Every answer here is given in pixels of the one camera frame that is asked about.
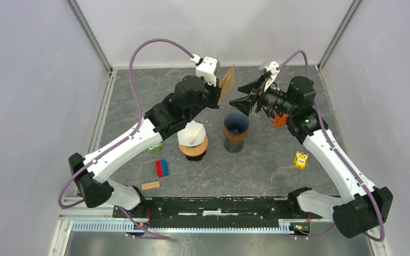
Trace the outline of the brown paper coffee filter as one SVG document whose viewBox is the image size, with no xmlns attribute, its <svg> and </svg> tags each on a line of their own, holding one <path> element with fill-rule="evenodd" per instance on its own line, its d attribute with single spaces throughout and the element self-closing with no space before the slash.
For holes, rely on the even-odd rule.
<svg viewBox="0 0 410 256">
<path fill-rule="evenodd" d="M 219 84 L 221 89 L 218 104 L 220 105 L 235 86 L 235 65 L 228 70 Z"/>
</svg>

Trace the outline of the blue ribbed cone dripper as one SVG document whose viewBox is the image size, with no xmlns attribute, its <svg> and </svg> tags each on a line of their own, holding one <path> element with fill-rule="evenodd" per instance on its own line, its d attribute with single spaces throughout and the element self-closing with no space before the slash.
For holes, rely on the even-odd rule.
<svg viewBox="0 0 410 256">
<path fill-rule="evenodd" d="M 242 134 L 250 128 L 250 120 L 242 113 L 230 113 L 224 118 L 224 127 L 231 133 Z"/>
</svg>

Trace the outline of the orange filter box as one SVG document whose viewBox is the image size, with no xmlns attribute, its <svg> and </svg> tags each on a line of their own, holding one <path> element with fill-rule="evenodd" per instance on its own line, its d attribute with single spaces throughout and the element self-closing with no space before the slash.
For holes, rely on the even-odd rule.
<svg viewBox="0 0 410 256">
<path fill-rule="evenodd" d="M 268 113 L 268 117 L 269 117 L 269 120 L 271 121 L 271 123 L 276 128 L 279 128 L 279 127 L 282 127 L 282 126 L 286 125 L 287 118 L 289 117 L 289 115 L 287 115 L 285 113 L 278 113 L 274 109 L 270 109 L 269 113 Z"/>
</svg>

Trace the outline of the dark wooden ring holder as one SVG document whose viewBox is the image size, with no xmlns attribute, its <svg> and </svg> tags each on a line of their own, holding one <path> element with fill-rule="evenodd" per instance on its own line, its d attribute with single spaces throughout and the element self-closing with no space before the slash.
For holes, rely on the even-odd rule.
<svg viewBox="0 0 410 256">
<path fill-rule="evenodd" d="M 239 145 L 242 144 L 244 139 L 247 137 L 248 130 L 246 129 L 243 132 L 239 132 L 239 130 L 236 130 L 235 132 L 232 132 L 226 127 L 224 127 L 223 134 L 228 142 L 234 145 Z"/>
</svg>

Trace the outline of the white paper coffee filter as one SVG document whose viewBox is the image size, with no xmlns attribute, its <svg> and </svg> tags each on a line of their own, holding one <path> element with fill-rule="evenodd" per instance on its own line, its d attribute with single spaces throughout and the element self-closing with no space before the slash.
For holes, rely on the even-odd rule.
<svg viewBox="0 0 410 256">
<path fill-rule="evenodd" d="M 196 121 L 186 124 L 186 127 L 177 133 L 178 143 L 185 147 L 197 147 L 206 137 L 204 125 Z"/>
</svg>

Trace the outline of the light wooden ring holder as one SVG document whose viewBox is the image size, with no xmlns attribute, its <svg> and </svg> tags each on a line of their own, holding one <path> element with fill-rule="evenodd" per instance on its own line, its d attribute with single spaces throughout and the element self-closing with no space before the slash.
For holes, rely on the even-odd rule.
<svg viewBox="0 0 410 256">
<path fill-rule="evenodd" d="M 180 151 L 188 157 L 197 157 L 202 155 L 208 147 L 208 137 L 205 136 L 204 141 L 198 146 L 188 147 L 184 145 L 179 145 Z"/>
</svg>

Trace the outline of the grey glass carafe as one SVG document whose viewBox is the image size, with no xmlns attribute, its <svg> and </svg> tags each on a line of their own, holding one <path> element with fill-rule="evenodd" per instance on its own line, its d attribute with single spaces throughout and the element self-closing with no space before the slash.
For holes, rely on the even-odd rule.
<svg viewBox="0 0 410 256">
<path fill-rule="evenodd" d="M 243 149 L 243 147 L 244 147 L 244 142 L 234 144 L 227 140 L 224 141 L 224 148 L 230 153 L 238 153 Z"/>
</svg>

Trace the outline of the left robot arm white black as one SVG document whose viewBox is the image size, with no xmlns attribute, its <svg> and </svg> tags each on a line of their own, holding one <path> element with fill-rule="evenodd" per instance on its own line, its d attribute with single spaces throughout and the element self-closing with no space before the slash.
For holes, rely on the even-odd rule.
<svg viewBox="0 0 410 256">
<path fill-rule="evenodd" d="M 219 107 L 221 90 L 218 79 L 210 85 L 202 77 L 185 76 L 172 93 L 145 112 L 140 123 L 95 152 L 71 155 L 70 170 L 85 205 L 94 208 L 111 203 L 124 207 L 133 217 L 141 217 L 146 212 L 141 194 L 110 180 L 111 175 L 145 149 L 174 134 L 181 146 L 205 148 L 206 132 L 194 118 L 205 108 Z"/>
</svg>

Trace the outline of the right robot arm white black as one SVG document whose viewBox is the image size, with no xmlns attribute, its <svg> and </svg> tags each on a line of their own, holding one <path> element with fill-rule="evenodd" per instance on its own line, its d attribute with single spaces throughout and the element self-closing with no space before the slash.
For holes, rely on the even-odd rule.
<svg viewBox="0 0 410 256">
<path fill-rule="evenodd" d="M 238 90 L 243 97 L 231 100 L 230 105 L 245 115 L 263 110 L 272 121 L 284 118 L 290 134 L 318 160 L 339 192 L 339 197 L 333 197 L 309 187 L 297 189 L 288 195 L 288 213 L 294 218 L 311 213 L 331 220 L 346 238 L 368 236 L 378 229 L 376 241 L 382 242 L 393 194 L 363 175 L 336 142 L 315 104 L 313 82 L 296 76 L 282 91 L 260 77 Z"/>
</svg>

